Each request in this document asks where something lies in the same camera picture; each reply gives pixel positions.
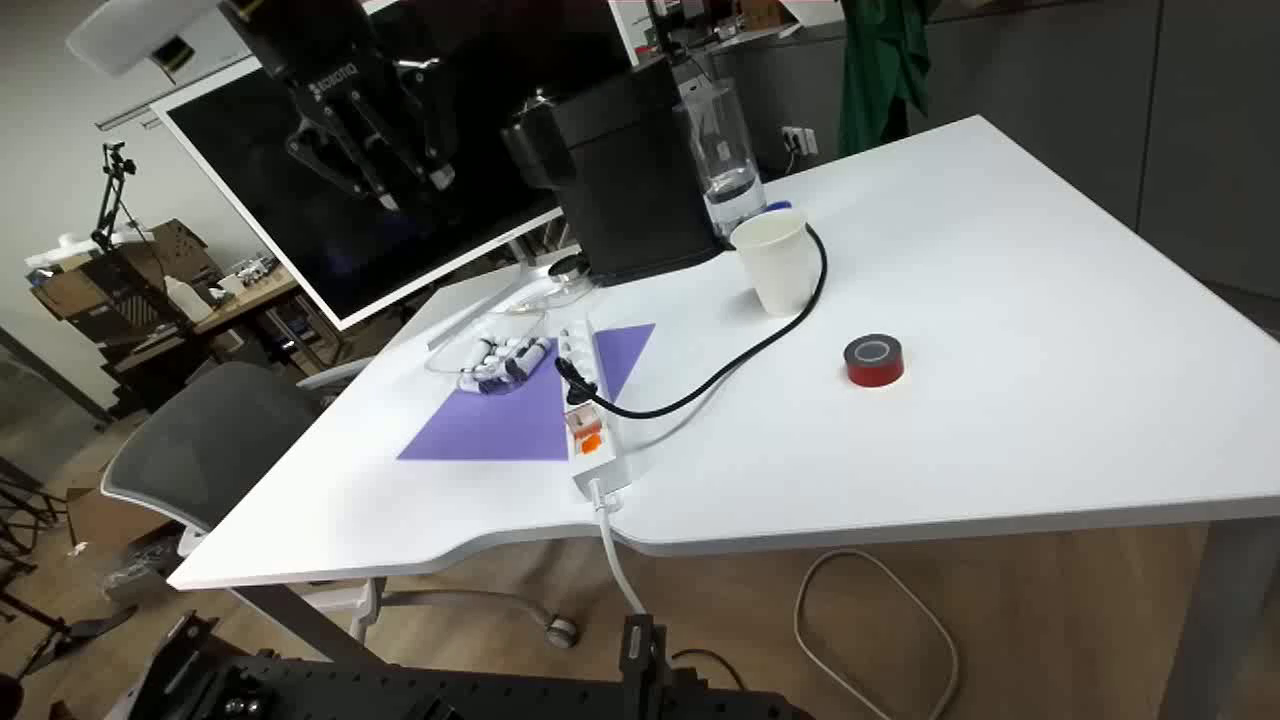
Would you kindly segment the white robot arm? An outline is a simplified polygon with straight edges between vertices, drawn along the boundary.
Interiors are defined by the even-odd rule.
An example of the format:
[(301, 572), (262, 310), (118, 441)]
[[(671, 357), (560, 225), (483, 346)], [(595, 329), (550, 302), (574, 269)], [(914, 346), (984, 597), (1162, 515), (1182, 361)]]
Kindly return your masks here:
[(64, 49), (104, 74), (123, 74), (143, 61), (174, 74), (196, 57), (184, 32), (215, 4), (219, 0), (100, 0), (64, 34)]

